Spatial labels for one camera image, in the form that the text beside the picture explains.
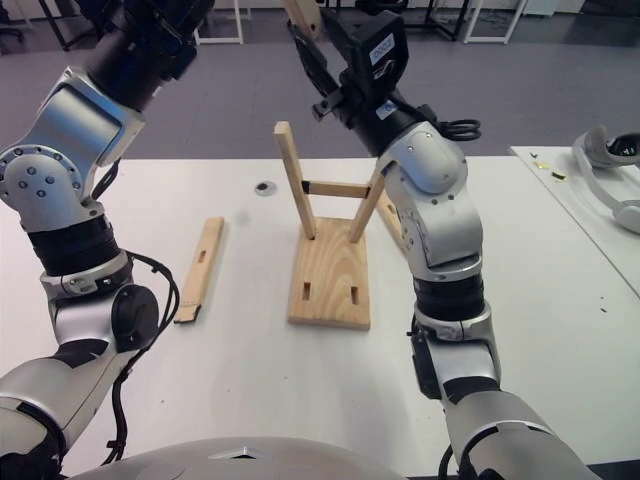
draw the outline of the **black chair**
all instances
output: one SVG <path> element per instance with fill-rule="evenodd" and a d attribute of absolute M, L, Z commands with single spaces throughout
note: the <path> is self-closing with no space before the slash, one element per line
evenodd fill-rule
<path fill-rule="evenodd" d="M 367 15 L 377 15 L 384 10 L 400 13 L 408 5 L 409 0 L 356 0 L 355 7 Z"/>
<path fill-rule="evenodd" d="M 458 39 L 458 35 L 460 35 L 460 30 L 462 29 L 462 24 L 464 23 L 464 18 L 467 14 L 470 1 L 471 0 L 463 0 L 462 7 L 460 8 L 460 14 L 458 15 L 458 19 L 456 20 L 453 28 L 448 27 L 432 17 L 435 10 L 435 0 L 429 0 L 423 22 L 405 23 L 404 26 L 407 29 L 417 29 L 422 31 L 435 30 L 455 42 Z M 330 0 L 325 0 L 326 7 L 329 7 L 330 3 Z M 377 15 L 383 10 L 400 13 L 403 10 L 406 10 L 408 6 L 409 0 L 356 0 L 355 3 L 356 9 L 366 13 L 367 15 Z M 342 0 L 336 0 L 336 12 L 340 12 L 341 8 Z"/>
<path fill-rule="evenodd" d="M 0 1 L 0 24 L 8 24 L 9 22 L 9 12 L 2 6 L 2 2 Z M 22 33 L 22 30 L 18 30 L 17 28 L 4 27 L 0 25 L 0 36 L 2 35 L 15 37 L 20 43 L 24 42 L 24 34 Z"/>

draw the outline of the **wooden board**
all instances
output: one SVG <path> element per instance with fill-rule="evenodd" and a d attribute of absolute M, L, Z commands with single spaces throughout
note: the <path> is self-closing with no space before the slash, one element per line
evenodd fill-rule
<path fill-rule="evenodd" d="M 301 229 L 289 299 L 289 322 L 369 330 L 365 236 L 349 240 L 351 221 L 316 217 L 316 237 Z"/>
<path fill-rule="evenodd" d="M 208 218 L 204 222 L 191 268 L 180 293 L 180 308 L 178 308 L 174 322 L 193 322 L 197 318 L 202 302 L 207 295 L 211 271 L 218 256 L 223 227 L 224 218 L 222 217 Z"/>
<path fill-rule="evenodd" d="M 398 220 L 396 206 L 389 199 L 389 195 L 387 195 L 386 190 L 384 190 L 380 195 L 378 203 L 376 204 L 376 210 L 378 210 L 378 213 L 382 217 L 382 221 L 387 226 L 393 240 L 406 256 L 407 252 L 405 250 L 404 241 L 402 240 L 402 225 L 400 225 L 400 220 Z"/>

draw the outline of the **floor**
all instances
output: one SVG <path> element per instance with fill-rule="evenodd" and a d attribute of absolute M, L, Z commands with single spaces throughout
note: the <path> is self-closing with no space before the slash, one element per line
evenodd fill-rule
<path fill-rule="evenodd" d="M 589 18 L 526 18 L 508 46 L 409 33 L 411 58 L 400 89 L 417 105 L 428 102 L 441 119 L 480 119 L 482 138 L 462 144 L 472 155 L 505 155 L 509 145 L 568 145 L 598 123 L 613 133 L 637 130 L 640 24 L 615 21 L 603 28 Z M 479 28 L 498 30 L 505 22 L 489 12 Z M 86 27 L 79 19 L 63 23 L 65 34 Z M 217 31 L 230 26 L 213 24 Z M 128 156 L 276 157 L 271 134 L 278 120 L 292 123 L 301 156 L 365 156 L 336 120 L 313 120 L 310 107 L 319 96 L 300 67 L 284 12 L 254 11 L 244 27 L 245 45 L 199 48 L 184 77 L 165 86 L 145 112 L 148 125 Z M 90 54 L 62 52 L 44 22 L 26 35 L 24 46 L 0 40 L 11 53 L 0 57 L 0 145 L 26 132 L 64 67 Z M 331 45 L 321 48 L 338 73 L 344 62 Z"/>

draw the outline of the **wooden stick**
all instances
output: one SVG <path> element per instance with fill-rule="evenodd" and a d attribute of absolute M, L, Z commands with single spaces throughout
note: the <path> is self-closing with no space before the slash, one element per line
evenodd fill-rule
<path fill-rule="evenodd" d="M 309 197 L 302 190 L 302 172 L 300 170 L 300 160 L 298 151 L 293 142 L 293 134 L 291 133 L 291 125 L 289 122 L 278 122 L 273 130 L 276 142 L 282 154 L 284 169 L 287 172 L 287 179 L 293 193 L 293 200 L 296 202 L 296 208 L 300 215 L 300 222 L 304 233 L 309 240 L 313 240 L 316 236 L 316 221 L 311 210 Z"/>
<path fill-rule="evenodd" d="M 174 318 L 176 323 L 195 321 L 207 295 L 211 270 L 215 264 L 224 227 L 224 218 L 208 218 L 202 227 L 200 241 L 193 255 L 187 280 L 182 288 L 180 308 Z"/>
<path fill-rule="evenodd" d="M 367 198 L 369 185 L 342 182 L 318 182 L 303 180 L 302 190 L 309 195 L 325 195 L 328 197 Z"/>
<path fill-rule="evenodd" d="M 320 9 L 315 0 L 282 0 L 289 20 L 307 37 L 316 38 L 322 27 Z"/>
<path fill-rule="evenodd" d="M 384 190 L 384 177 L 378 171 L 375 171 L 373 172 L 373 176 L 371 177 L 371 182 L 369 182 L 369 184 L 371 185 L 369 195 L 367 195 L 367 198 L 360 203 L 356 216 L 351 222 L 349 240 L 353 243 L 357 243 L 360 240 L 362 232 L 364 232 L 364 228 L 367 226 L 367 223 L 371 218 L 371 214 L 373 213 L 373 209 L 376 207 L 378 198 L 380 198 L 380 195 Z"/>
<path fill-rule="evenodd" d="M 378 210 L 378 213 L 382 217 L 382 221 L 387 226 L 387 230 L 389 230 L 389 233 L 395 240 L 396 244 L 406 256 L 404 241 L 402 240 L 402 225 L 400 225 L 400 220 L 398 220 L 396 206 L 389 199 L 386 190 L 382 191 L 382 194 L 378 199 L 378 203 L 376 204 L 376 210 Z"/>

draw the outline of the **white desk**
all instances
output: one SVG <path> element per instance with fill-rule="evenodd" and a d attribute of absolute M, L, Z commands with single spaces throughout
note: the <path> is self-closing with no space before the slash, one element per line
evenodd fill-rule
<path fill-rule="evenodd" d="M 639 458 L 640 301 L 515 157 L 470 158 L 469 165 L 503 386 L 527 399 L 586 462 Z M 366 181 L 373 161 L 302 167 L 308 178 Z M 119 244 L 161 259 L 180 284 L 203 219 L 228 222 L 197 323 L 170 328 L 123 389 L 128 455 L 262 434 L 333 443 L 404 475 L 436 472 L 448 444 L 444 418 L 415 382 L 405 337 L 411 278 L 377 214 L 367 227 L 371 331 L 292 326 L 285 318 L 299 220 L 279 160 L 126 161 L 120 172 L 104 195 Z M 143 178 L 158 189 L 144 189 Z M 262 180 L 279 192 L 255 195 Z M 357 201 L 321 197 L 313 205 L 318 215 L 349 217 Z M 55 343 L 41 267 L 4 206 L 0 227 L 2 374 L 51 354 Z M 114 430 L 106 401 L 65 472 L 98 465 Z"/>
<path fill-rule="evenodd" d="M 511 151 L 573 217 L 640 298 L 640 235 L 618 225 L 611 209 L 591 193 L 571 148 L 511 147 Z M 537 168 L 534 161 L 549 164 L 552 169 L 566 174 L 567 179 L 554 179 L 550 170 Z M 637 168 L 596 170 L 594 175 L 619 200 L 639 197 L 640 170 Z"/>

